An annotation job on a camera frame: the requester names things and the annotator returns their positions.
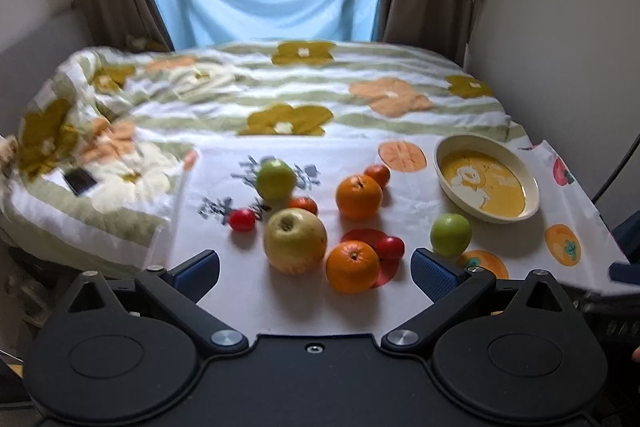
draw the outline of cherry tomato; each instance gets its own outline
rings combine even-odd
[[[377,164],[370,165],[364,169],[364,174],[369,178],[375,179],[376,183],[380,185],[380,188],[385,188],[391,177],[391,171],[386,165]]]
[[[305,210],[308,210],[312,214],[315,214],[316,216],[318,215],[318,205],[309,196],[300,196],[298,198],[291,198],[287,206],[289,208],[304,208]]]
[[[404,241],[387,235],[378,242],[376,252],[382,261],[397,261],[404,255]]]
[[[255,228],[255,213],[250,208],[237,208],[229,214],[228,223],[236,232],[251,232]]]

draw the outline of smartphone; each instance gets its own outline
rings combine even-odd
[[[69,185],[69,188],[71,188],[76,196],[79,196],[97,184],[97,181],[94,180],[92,175],[82,168],[74,169],[65,174],[64,177],[66,184]]]

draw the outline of screw head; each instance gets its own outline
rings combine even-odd
[[[418,333],[412,330],[393,330],[387,334],[386,339],[395,346],[411,346],[411,344],[415,344],[420,337]]]
[[[318,353],[322,353],[324,351],[324,347],[321,344],[309,344],[306,346],[306,352],[311,353],[312,355],[317,355]]]
[[[217,346],[235,346],[242,342],[242,333],[236,330],[218,330],[211,335],[211,342]]]

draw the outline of black cable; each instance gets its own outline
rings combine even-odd
[[[616,180],[616,178],[618,177],[618,174],[620,174],[620,171],[622,171],[622,169],[625,168],[625,165],[629,162],[629,160],[631,159],[631,156],[633,156],[634,152],[636,152],[638,145],[640,145],[640,134],[636,136],[635,142],[630,147],[630,149],[626,152],[625,157],[622,158],[622,162],[618,164],[618,166],[616,167],[616,170],[614,170],[612,174],[609,176],[609,179],[604,182],[604,185],[600,187],[600,190],[596,192],[596,195],[593,198],[591,198],[591,203],[595,204],[606,192],[606,190],[610,187],[610,185]]]

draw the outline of bedspread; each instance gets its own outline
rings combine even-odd
[[[31,101],[0,228],[42,259],[124,277],[170,222],[194,145],[235,136],[365,140],[456,132],[529,144],[484,82],[390,44],[258,41],[180,54],[89,48]],[[64,174],[97,184],[76,196]]]

